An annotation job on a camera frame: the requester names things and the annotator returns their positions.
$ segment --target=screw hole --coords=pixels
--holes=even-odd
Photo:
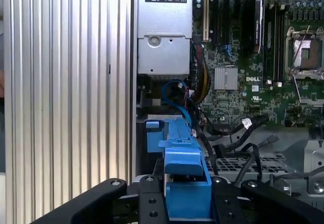
[[[156,203],[156,199],[150,199],[148,202],[149,202],[150,204],[155,204],[155,203]]]
[[[151,217],[157,217],[157,212],[155,212],[155,211],[150,212],[150,216]]]
[[[229,212],[229,213],[227,214],[227,216],[228,216],[229,218],[232,218],[232,219],[235,218],[235,215],[234,215],[232,212]]]

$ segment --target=cpu socket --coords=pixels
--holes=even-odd
[[[296,79],[324,80],[324,32],[295,31],[290,27],[286,37],[286,73]]]

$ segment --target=black metal frame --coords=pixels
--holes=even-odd
[[[213,177],[213,219],[169,220],[160,183],[161,179],[150,175],[128,187],[121,179],[109,179],[32,223],[246,224],[297,221],[319,224],[324,220],[324,212],[265,183],[245,181],[241,188],[237,188],[222,177]]]

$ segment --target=capacitor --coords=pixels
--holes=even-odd
[[[310,2],[308,5],[307,5],[307,8],[311,9],[314,7],[314,2]]]
[[[314,11],[310,11],[309,12],[309,20],[313,20],[314,19]]]
[[[304,11],[304,20],[308,20],[308,11],[307,10]]]
[[[314,10],[314,20],[318,20],[318,11]]]
[[[297,20],[297,11],[293,12],[293,20]]]
[[[303,20],[303,12],[298,11],[298,20]]]

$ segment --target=metal mesh grille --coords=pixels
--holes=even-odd
[[[287,173],[289,169],[285,164],[285,158],[283,155],[264,155],[261,159],[262,171],[264,173]],[[217,159],[217,167],[219,172],[239,172],[247,161],[247,158],[223,158]],[[248,172],[257,172],[257,165],[254,162],[249,168]]]

